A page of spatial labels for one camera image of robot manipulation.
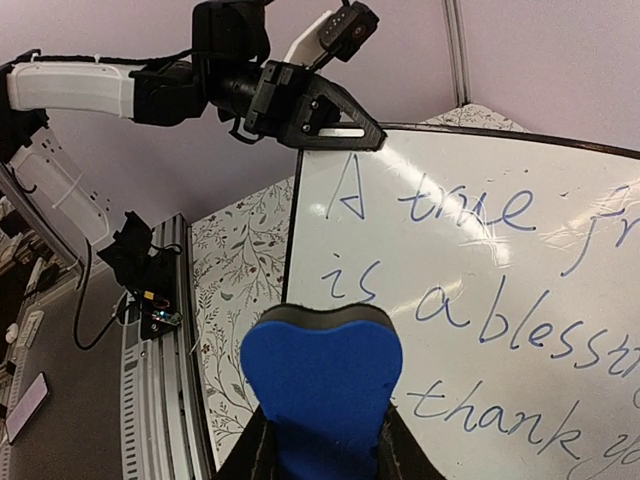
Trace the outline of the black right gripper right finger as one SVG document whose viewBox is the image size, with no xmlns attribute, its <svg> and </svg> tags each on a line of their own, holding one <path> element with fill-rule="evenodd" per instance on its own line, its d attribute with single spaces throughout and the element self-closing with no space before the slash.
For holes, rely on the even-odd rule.
<svg viewBox="0 0 640 480">
<path fill-rule="evenodd" d="M 446 479 L 424 453 L 392 403 L 389 404 L 384 415 L 376 455 L 377 479 Z"/>
</svg>

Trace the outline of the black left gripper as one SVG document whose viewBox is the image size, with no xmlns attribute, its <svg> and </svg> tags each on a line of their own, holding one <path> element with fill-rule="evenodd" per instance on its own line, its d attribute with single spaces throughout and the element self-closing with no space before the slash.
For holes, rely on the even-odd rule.
<svg viewBox="0 0 640 480">
<path fill-rule="evenodd" d="M 342 86 L 301 66 L 247 68 L 244 128 L 298 150 L 377 151 L 384 129 Z"/>
</svg>

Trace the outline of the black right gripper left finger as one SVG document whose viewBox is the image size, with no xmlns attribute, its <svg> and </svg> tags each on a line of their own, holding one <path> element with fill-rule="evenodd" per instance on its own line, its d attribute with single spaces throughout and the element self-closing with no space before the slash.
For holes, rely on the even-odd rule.
<svg viewBox="0 0 640 480">
<path fill-rule="evenodd" d="M 276 480 L 279 460 L 275 427 L 257 407 L 215 480 Z"/>
</svg>

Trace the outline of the blue whiteboard eraser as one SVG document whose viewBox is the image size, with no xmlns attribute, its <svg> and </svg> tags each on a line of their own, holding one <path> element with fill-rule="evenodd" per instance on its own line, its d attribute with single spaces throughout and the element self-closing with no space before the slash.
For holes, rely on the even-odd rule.
<svg viewBox="0 0 640 480">
<path fill-rule="evenodd" d="M 373 479 L 403 364 L 380 308 L 280 304 L 245 335 L 241 367 L 273 427 L 282 479 Z"/>
</svg>

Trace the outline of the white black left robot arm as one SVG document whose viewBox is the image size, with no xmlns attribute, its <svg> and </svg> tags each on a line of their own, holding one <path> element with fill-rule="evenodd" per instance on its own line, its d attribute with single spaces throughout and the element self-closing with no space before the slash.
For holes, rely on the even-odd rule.
<svg viewBox="0 0 640 480">
<path fill-rule="evenodd" d="M 236 140 L 266 137 L 294 150 L 376 151 L 386 135 L 342 86 L 320 71 L 348 61 L 379 19 L 359 1 L 324 13 L 283 60 L 270 56 L 263 1 L 204 1 L 192 12 L 188 50 L 148 59 L 46 56 L 30 50 L 1 68 L 1 162 L 43 192 L 83 233 L 89 247 L 128 283 L 159 256 L 150 227 L 100 199 L 56 141 L 48 111 L 109 114 L 174 127 L 207 107 Z"/>
</svg>

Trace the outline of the white whiteboard black frame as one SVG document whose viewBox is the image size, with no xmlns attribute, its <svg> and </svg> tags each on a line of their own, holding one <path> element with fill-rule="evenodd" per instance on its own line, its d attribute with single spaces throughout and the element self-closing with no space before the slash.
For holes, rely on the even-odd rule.
<svg viewBox="0 0 640 480">
<path fill-rule="evenodd" d="M 393 400 L 449 479 L 639 475 L 639 155 L 403 127 L 305 152 L 285 299 L 369 302 Z"/>
</svg>

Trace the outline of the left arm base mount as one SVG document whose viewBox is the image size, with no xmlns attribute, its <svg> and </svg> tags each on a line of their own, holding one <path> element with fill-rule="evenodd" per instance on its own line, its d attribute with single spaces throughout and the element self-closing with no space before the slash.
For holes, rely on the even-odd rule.
<svg viewBox="0 0 640 480">
<path fill-rule="evenodd" d="M 151 227 L 137 213 L 127 211 L 125 218 L 124 226 L 98 256 L 133 297 L 133 309 L 141 321 L 140 338 L 154 340 L 177 328 L 182 320 L 177 310 L 176 267 L 183 247 L 156 245 Z"/>
</svg>

